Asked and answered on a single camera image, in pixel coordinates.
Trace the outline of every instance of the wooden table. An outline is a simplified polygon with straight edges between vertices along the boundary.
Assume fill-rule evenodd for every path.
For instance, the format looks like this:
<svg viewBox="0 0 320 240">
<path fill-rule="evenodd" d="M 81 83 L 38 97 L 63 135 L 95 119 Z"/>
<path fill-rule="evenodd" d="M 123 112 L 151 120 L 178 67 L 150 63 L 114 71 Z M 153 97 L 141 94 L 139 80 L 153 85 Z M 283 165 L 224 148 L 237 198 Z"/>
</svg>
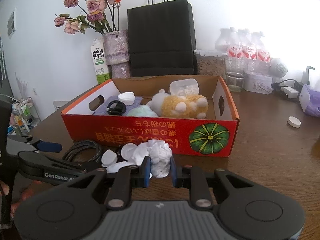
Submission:
<svg viewBox="0 0 320 240">
<path fill-rule="evenodd" d="M 307 219 L 300 240 L 320 239 L 320 118 L 305 115 L 299 104 L 274 95 L 247 91 L 233 93 L 240 126 L 229 158 L 175 155 L 178 164 L 200 166 L 204 171 L 226 168 L 286 194 L 301 203 Z M 300 128 L 288 123 L 289 116 Z M 46 118 L 33 135 L 61 143 L 62 154 L 73 145 L 60 112 Z M 134 189 L 134 199 L 187 199 L 187 189 L 175 189 L 171 179 L 151 179 L 148 189 Z"/>
</svg>

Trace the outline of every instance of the red and white label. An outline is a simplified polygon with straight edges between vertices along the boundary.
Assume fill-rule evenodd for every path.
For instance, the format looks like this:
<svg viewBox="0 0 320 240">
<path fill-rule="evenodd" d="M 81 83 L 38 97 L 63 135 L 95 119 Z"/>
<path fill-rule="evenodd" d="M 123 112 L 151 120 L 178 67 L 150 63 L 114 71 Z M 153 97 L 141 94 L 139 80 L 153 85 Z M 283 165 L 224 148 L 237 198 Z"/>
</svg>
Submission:
<svg viewBox="0 0 320 240">
<path fill-rule="evenodd" d="M 228 57 L 241 58 L 242 47 L 241 46 L 228 46 Z"/>
<path fill-rule="evenodd" d="M 270 62 L 270 52 L 264 49 L 258 49 L 258 60 Z"/>
<path fill-rule="evenodd" d="M 242 46 L 242 57 L 243 58 L 257 58 L 257 48 L 250 46 Z"/>
</svg>

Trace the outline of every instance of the plush toy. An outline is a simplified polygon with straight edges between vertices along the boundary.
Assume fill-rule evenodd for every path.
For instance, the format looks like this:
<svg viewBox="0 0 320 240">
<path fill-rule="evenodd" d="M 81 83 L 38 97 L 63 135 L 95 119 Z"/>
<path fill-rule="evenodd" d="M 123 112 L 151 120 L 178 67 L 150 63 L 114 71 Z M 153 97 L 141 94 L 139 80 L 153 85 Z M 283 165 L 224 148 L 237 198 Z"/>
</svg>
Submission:
<svg viewBox="0 0 320 240">
<path fill-rule="evenodd" d="M 204 119 L 208 111 L 207 98 L 201 95 L 173 96 L 163 89 L 147 103 L 159 117 Z"/>
</svg>

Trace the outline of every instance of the bubble wrap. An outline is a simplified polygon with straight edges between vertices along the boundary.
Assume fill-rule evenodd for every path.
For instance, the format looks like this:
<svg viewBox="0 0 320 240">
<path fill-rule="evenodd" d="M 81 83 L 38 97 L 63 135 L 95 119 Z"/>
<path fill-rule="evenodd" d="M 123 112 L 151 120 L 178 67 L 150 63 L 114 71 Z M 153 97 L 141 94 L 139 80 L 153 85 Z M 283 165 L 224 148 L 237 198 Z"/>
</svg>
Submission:
<svg viewBox="0 0 320 240">
<path fill-rule="evenodd" d="M 126 78 L 131 77 L 129 62 L 112 65 L 112 78 Z"/>
<path fill-rule="evenodd" d="M 129 61 L 128 31 L 116 31 L 103 35 L 103 44 L 108 65 Z"/>
</svg>

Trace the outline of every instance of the metal screw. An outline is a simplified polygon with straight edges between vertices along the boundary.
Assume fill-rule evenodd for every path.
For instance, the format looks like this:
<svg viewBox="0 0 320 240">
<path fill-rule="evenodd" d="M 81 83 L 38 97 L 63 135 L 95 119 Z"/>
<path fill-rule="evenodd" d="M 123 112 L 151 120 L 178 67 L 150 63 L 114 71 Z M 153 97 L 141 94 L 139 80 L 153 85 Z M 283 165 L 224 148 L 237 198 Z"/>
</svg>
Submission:
<svg viewBox="0 0 320 240">
<path fill-rule="evenodd" d="M 115 207 L 115 208 L 122 207 L 124 205 L 124 201 L 121 199 L 114 198 L 114 199 L 109 200 L 108 205 L 110 207 Z"/>
<path fill-rule="evenodd" d="M 211 201 L 207 200 L 207 199 L 204 199 L 204 198 L 201 198 L 201 199 L 198 199 L 196 201 L 196 205 L 198 207 L 210 207 L 211 206 Z"/>
</svg>

